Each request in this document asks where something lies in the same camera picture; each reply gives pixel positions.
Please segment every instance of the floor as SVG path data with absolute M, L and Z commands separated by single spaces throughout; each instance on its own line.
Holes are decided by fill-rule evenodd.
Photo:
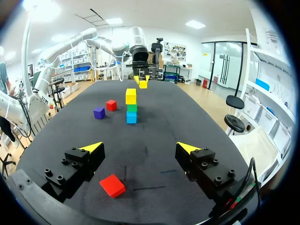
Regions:
M 90 81 L 78 82 L 78 90 L 63 99 L 64 104 L 68 104 L 90 85 Z M 202 86 L 196 86 L 196 84 L 193 82 L 191 82 L 190 85 L 185 85 L 183 83 L 178 83 L 177 85 L 184 90 L 200 107 L 202 107 L 224 131 L 227 129 L 227 125 L 224 122 L 224 116 L 228 114 L 229 107 L 226 105 L 225 100 L 222 97 L 210 90 L 202 88 Z M 50 117 L 53 117 L 56 114 L 54 109 L 49 110 L 49 112 L 51 113 Z M 29 140 L 24 137 L 21 138 L 21 142 L 25 147 L 28 147 L 30 144 Z M 19 145 L 17 149 L 14 149 L 13 145 L 10 145 L 8 149 L 8 152 L 12 154 L 11 160 L 15 161 L 16 164 L 18 164 L 23 151 L 24 150 L 21 145 Z M 0 147 L 0 157 L 4 159 L 6 154 L 7 151 L 3 147 Z M 8 165 L 8 174 L 14 173 L 15 168 L 16 166 L 13 164 Z

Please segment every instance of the red cube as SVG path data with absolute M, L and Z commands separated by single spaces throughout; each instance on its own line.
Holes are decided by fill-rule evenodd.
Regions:
M 117 109 L 117 102 L 114 100 L 109 100 L 106 102 L 106 108 L 109 111 L 115 111 Z
M 122 184 L 122 182 L 114 174 L 106 177 L 99 183 L 106 193 L 112 198 L 118 197 L 126 191 L 124 184 Z

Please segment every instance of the trash can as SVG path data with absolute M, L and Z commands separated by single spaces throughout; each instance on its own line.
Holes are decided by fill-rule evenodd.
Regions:
M 201 86 L 201 80 L 196 79 L 196 85 L 197 85 L 197 86 Z

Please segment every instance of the blue cube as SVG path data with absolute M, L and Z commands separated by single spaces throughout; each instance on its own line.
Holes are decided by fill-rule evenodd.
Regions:
M 126 112 L 127 124 L 137 123 L 137 112 Z
M 96 109 L 94 109 L 94 116 L 96 119 L 102 120 L 105 117 L 104 107 L 97 107 Z

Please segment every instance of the green cube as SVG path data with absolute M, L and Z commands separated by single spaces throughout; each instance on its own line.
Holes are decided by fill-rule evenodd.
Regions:
M 137 104 L 135 104 L 135 105 L 127 105 L 127 112 L 130 112 L 130 113 L 137 112 Z

